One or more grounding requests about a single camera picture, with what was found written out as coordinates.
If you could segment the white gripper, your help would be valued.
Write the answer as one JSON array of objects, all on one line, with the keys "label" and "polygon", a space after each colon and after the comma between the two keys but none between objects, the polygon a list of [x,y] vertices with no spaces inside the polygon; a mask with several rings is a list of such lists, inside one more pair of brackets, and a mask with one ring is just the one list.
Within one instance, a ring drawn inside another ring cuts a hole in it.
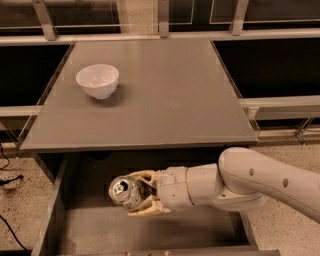
[{"label": "white gripper", "polygon": [[127,178],[139,188],[157,188],[157,197],[149,196],[129,211],[130,217],[154,216],[193,207],[187,188],[187,167],[169,167],[166,170],[142,170]]}]

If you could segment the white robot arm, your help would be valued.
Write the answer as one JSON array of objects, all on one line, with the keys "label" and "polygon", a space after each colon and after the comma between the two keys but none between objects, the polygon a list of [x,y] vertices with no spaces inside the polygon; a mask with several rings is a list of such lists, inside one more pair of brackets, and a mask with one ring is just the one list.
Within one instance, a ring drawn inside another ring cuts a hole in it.
[{"label": "white robot arm", "polygon": [[138,171],[130,177],[156,190],[130,209],[131,216],[202,205],[241,212],[263,205],[270,197],[320,222],[320,174],[247,148],[228,148],[215,164]]}]

